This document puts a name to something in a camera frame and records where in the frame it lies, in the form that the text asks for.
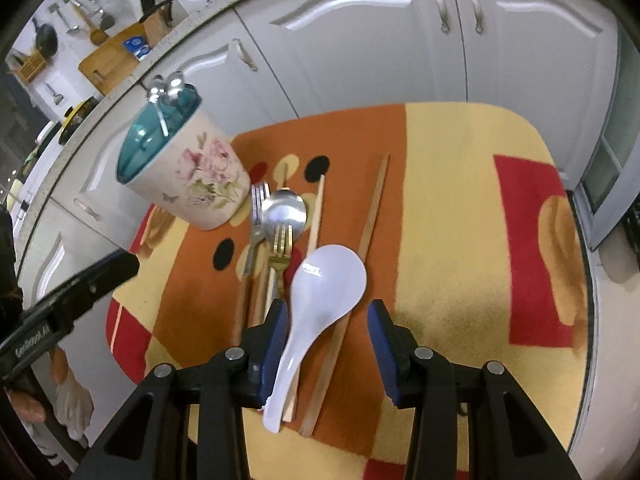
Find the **white gloved hand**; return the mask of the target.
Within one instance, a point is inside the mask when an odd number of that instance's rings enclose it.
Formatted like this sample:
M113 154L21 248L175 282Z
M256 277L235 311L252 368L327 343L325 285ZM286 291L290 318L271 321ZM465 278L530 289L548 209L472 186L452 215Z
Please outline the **white gloved hand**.
M67 429L72 440L84 440L94 410L90 392L75 378L66 353L60 347L54 347L48 356L36 362L37 365L41 363L46 366L44 370L54 385L52 406L55 419ZM10 390L8 396L29 432L32 432L29 425L46 421L46 410L31 394Z

